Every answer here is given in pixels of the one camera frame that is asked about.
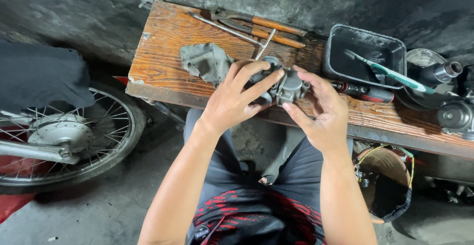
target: tire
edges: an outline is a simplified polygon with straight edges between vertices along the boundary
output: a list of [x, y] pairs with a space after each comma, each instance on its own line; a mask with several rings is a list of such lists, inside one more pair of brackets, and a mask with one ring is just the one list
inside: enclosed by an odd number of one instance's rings
[[137, 145], [138, 140], [143, 133], [146, 123], [145, 112], [138, 106], [136, 100], [133, 97], [128, 96], [123, 91], [120, 91], [117, 88], [122, 87], [125, 88], [125, 85], [120, 85], [120, 83], [116, 83], [117, 81], [107, 81], [107, 84], [114, 85], [114, 87], [105, 85], [100, 82], [91, 81], [91, 88], [104, 91], [109, 93], [110, 95], [118, 98], [123, 103], [125, 103], [128, 108], [130, 109], [135, 122], [135, 129], [133, 133], [130, 134], [130, 139], [128, 143], [110, 160], [106, 163], [98, 166], [97, 168], [79, 174], [75, 177], [72, 177], [68, 180], [64, 181], [57, 181], [50, 184], [43, 184], [43, 185], [32, 185], [32, 186], [4, 186], [0, 185], [0, 194], [7, 194], [7, 195], [14, 195], [14, 194], [26, 194], [26, 193], [40, 193], [40, 192], [48, 192], [54, 191], [62, 188], [67, 188], [73, 186], [75, 184], [81, 183], [83, 181], [89, 180], [93, 177], [96, 177], [105, 171], [111, 169], [118, 163], [120, 163], [125, 157], [127, 157], [134, 147]]

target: shirt logo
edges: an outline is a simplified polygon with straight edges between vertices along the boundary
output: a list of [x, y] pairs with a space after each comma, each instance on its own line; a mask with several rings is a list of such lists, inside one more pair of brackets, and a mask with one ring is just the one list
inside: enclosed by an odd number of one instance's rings
[[196, 231], [194, 232], [194, 238], [196, 240], [203, 240], [206, 238], [206, 236], [209, 234], [209, 228], [205, 225], [200, 225], [196, 228]]

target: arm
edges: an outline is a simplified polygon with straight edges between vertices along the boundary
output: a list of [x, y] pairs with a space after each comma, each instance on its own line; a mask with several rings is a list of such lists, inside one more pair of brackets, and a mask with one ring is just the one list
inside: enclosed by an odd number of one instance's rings
[[347, 103], [324, 79], [299, 67], [293, 69], [299, 78], [311, 83], [306, 98], [313, 104], [315, 118], [311, 120], [294, 104], [285, 103], [283, 108], [323, 154], [320, 203], [326, 241], [329, 245], [376, 245], [347, 148]]
[[187, 143], [166, 173], [146, 213], [139, 245], [184, 243], [219, 137], [228, 128], [265, 109], [249, 103], [284, 74], [283, 71], [276, 71], [248, 90], [243, 90], [250, 76], [269, 67], [267, 62], [251, 60], [232, 64], [227, 77], [210, 97]]

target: hand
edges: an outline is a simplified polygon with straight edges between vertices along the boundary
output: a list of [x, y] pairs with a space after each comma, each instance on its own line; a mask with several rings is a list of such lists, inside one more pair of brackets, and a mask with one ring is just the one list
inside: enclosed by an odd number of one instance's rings
[[270, 64], [265, 61], [242, 60], [233, 63], [224, 81], [210, 97], [199, 121], [220, 136], [230, 127], [266, 109], [268, 106], [249, 103], [281, 79], [284, 71], [273, 72], [248, 90], [244, 90], [244, 85], [252, 75], [269, 68]]
[[315, 117], [311, 120], [292, 103], [284, 103], [283, 108], [302, 128], [311, 145], [323, 155], [340, 149], [341, 145], [347, 144], [347, 103], [326, 80], [297, 66], [293, 66], [293, 70], [298, 71], [299, 78], [311, 83], [306, 99], [313, 104]]

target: concrete wall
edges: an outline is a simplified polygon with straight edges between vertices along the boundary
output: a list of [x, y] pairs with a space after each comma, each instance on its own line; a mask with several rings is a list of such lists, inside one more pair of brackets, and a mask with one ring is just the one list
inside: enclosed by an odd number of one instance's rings
[[[327, 35], [335, 23], [400, 38], [463, 64], [474, 62], [474, 0], [165, 0], [221, 6]], [[78, 49], [130, 65], [148, 10], [140, 0], [0, 0], [0, 35]]]

